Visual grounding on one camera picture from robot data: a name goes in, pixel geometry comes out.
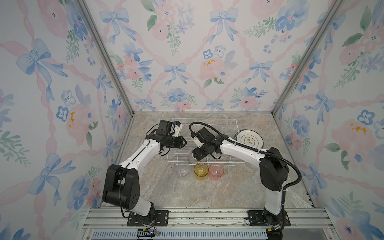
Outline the clear glass cup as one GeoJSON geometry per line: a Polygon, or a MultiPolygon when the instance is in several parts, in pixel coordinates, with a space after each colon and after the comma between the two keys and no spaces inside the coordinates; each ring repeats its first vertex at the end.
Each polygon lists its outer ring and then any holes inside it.
{"type": "Polygon", "coordinates": [[[191,173],[190,165],[176,165],[176,173],[179,178],[187,179],[191,173]]]}

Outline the pink glass cup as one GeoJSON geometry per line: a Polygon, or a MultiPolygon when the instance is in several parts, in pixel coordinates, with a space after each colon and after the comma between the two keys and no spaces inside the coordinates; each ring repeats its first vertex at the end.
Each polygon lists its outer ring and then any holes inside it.
{"type": "Polygon", "coordinates": [[[224,167],[220,164],[211,164],[209,167],[209,175],[213,180],[220,179],[225,173],[224,167]]]}

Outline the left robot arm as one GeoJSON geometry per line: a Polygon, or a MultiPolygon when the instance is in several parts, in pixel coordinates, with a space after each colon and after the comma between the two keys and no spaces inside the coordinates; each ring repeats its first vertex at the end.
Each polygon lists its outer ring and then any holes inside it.
{"type": "Polygon", "coordinates": [[[107,169],[103,202],[120,207],[129,224],[149,226],[155,223],[154,204],[141,196],[139,173],[164,149],[182,149],[187,141],[180,136],[179,121],[161,120],[158,128],[146,134],[143,144],[124,162],[107,169]]]}

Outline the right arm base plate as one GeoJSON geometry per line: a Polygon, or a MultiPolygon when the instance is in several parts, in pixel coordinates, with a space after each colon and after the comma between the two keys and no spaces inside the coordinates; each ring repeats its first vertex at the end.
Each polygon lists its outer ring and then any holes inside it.
{"type": "Polygon", "coordinates": [[[277,228],[284,225],[291,226],[290,219],[286,211],[281,211],[278,215],[274,215],[267,210],[250,210],[247,211],[247,225],[251,227],[272,227],[277,228]]]}

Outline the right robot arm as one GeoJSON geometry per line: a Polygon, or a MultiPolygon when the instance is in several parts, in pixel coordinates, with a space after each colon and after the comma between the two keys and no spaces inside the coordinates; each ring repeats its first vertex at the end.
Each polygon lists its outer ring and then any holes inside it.
{"type": "Polygon", "coordinates": [[[196,144],[192,151],[193,157],[200,161],[214,154],[227,155],[243,160],[260,171],[260,180],[266,189],[266,204],[263,209],[265,224],[270,226],[282,225],[284,217],[283,187],[288,179],[288,165],[281,161],[281,154],[276,148],[258,150],[237,143],[227,135],[217,133],[214,136],[205,127],[198,132],[191,131],[191,138],[196,144]]]}

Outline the yellow glass cup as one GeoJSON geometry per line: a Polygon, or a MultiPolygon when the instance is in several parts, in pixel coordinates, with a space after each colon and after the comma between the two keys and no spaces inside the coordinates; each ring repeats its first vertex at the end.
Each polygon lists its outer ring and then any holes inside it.
{"type": "Polygon", "coordinates": [[[196,179],[203,180],[205,179],[209,174],[209,167],[205,163],[197,163],[194,166],[194,174],[196,179]]]}

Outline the white wire dish rack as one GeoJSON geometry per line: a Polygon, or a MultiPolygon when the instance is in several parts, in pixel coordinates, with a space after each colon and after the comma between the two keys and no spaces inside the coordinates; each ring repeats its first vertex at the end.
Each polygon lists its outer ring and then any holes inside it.
{"type": "Polygon", "coordinates": [[[223,135],[234,140],[239,133],[237,120],[173,118],[172,121],[178,121],[183,125],[179,136],[183,137],[187,144],[182,149],[171,149],[167,155],[168,162],[177,165],[217,163],[224,166],[245,162],[225,154],[220,149],[224,140],[223,135]]]}

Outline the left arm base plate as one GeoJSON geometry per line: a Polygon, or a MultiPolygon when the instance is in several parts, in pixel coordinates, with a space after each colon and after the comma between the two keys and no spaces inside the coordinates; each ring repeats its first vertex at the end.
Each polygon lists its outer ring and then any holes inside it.
{"type": "Polygon", "coordinates": [[[166,227],[169,221],[168,210],[151,210],[147,216],[130,213],[128,227],[166,227]]]}

